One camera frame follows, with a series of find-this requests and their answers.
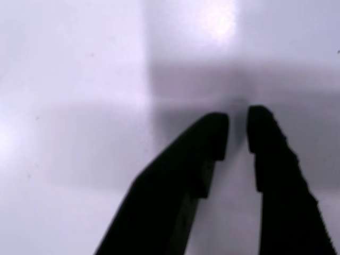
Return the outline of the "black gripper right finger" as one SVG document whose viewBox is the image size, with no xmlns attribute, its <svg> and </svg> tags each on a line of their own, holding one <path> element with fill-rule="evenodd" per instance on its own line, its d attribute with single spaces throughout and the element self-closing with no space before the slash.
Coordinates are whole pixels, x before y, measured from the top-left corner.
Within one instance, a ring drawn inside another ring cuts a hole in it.
<svg viewBox="0 0 340 255">
<path fill-rule="evenodd" d="M 336 254 L 299 159 L 273 113 L 249 107 L 246 132 L 262 195 L 259 254 Z"/>
</svg>

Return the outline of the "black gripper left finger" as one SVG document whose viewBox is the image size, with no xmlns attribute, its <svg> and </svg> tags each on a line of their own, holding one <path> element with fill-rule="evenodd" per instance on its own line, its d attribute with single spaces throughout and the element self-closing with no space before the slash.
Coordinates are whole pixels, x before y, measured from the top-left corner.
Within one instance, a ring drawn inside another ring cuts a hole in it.
<svg viewBox="0 0 340 255">
<path fill-rule="evenodd" d="M 226 114 L 209 113 L 157 156 L 132 183 L 96 254 L 184 254 L 228 129 Z"/>
</svg>

